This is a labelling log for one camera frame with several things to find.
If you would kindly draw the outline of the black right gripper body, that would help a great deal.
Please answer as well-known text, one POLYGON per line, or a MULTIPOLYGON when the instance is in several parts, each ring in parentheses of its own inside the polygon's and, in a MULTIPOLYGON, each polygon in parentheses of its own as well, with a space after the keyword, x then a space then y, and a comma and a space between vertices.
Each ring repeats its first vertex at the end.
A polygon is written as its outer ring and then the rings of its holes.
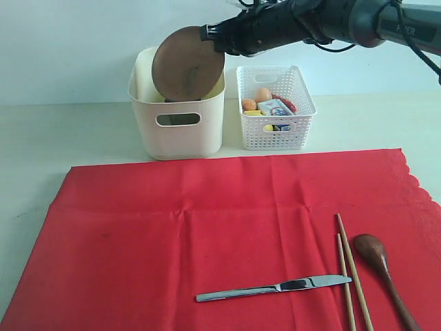
POLYGON ((312 38, 315 1, 236 1, 241 9, 234 17, 239 20, 241 38, 227 43, 241 56, 258 53, 312 38))

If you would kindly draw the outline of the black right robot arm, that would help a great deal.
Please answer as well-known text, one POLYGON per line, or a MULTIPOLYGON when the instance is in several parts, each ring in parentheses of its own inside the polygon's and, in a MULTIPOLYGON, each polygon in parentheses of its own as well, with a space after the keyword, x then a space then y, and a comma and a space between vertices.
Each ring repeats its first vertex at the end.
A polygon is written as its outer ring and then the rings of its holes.
POLYGON ((200 28, 217 52, 252 57, 291 43, 342 41, 374 48, 384 41, 440 53, 440 7, 395 1, 279 1, 242 10, 236 17, 200 28))

